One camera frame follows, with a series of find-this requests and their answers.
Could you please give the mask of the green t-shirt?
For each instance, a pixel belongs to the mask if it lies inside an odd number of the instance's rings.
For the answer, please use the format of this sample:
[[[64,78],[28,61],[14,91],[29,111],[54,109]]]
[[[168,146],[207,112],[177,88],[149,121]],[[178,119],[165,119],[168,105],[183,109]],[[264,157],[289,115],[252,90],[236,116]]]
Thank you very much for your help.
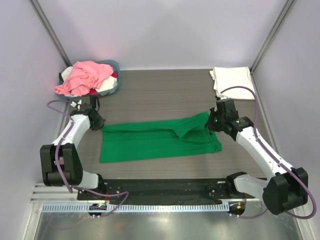
[[[214,154],[222,144],[205,128],[207,112],[190,117],[105,125],[100,163]]]

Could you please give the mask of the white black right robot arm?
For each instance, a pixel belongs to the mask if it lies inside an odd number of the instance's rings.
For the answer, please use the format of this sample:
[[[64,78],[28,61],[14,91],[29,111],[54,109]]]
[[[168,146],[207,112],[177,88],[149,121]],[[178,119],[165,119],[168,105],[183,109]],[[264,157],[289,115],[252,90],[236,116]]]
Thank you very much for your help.
[[[262,169],[266,179],[250,176],[240,171],[226,178],[232,194],[248,194],[263,201],[267,210],[279,215],[308,202],[308,174],[282,159],[264,140],[255,121],[240,117],[234,100],[218,99],[210,109],[205,128],[223,132],[242,146]]]

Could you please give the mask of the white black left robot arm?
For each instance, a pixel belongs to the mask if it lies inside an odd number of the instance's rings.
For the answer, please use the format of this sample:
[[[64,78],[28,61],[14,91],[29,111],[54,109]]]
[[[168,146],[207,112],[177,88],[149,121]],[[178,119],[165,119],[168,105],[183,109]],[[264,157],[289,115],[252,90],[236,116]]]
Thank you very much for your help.
[[[56,102],[56,100],[48,102],[47,107],[64,115],[68,123],[56,140],[40,148],[44,185],[65,186],[69,192],[77,189],[104,193],[106,186],[103,177],[100,174],[85,171],[77,151],[80,141],[88,130],[95,132],[105,124],[106,120],[99,114],[99,99],[93,95],[83,96],[78,101],[65,99],[64,102],[73,107],[70,114],[51,106]]]

